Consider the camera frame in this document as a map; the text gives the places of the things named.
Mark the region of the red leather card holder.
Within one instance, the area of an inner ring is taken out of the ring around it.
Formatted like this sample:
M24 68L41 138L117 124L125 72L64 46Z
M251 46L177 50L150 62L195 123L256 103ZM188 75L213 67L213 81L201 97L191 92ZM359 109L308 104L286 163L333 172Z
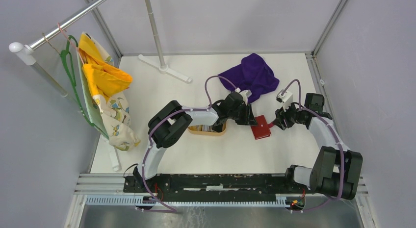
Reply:
M268 123L264 115L260 115L255 117L255 120L257 121L256 126L251 126L251 130L253 133L253 136L256 140L263 139L266 137L271 136L271 128L275 125L270 122Z

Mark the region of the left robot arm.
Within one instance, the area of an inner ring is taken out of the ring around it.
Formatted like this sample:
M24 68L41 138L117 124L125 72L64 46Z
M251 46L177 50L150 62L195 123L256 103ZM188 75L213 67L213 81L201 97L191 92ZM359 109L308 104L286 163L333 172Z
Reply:
M166 150L176 144L189 127L224 125L233 120L237 125L256 126L258 123L252 105L238 92L231 92L225 99L211 103L207 107L191 108L170 101L148 122L148 145L142 162L136 165L133 175L135 186L141 192L149 192L154 187L153 177Z

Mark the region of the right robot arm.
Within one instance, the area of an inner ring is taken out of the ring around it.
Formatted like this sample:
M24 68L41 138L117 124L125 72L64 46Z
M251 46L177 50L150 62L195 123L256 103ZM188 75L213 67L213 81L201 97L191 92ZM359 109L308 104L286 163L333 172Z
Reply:
M295 124L304 125L314 137L320 151L312 168L291 165L283 180L285 190L295 193L304 186L313 193L334 199L354 199L362 169L363 157L350 150L334 128L329 113L324 112L321 94L307 93L305 104L293 101L290 92L277 95L282 107L276 110L273 125L282 130Z

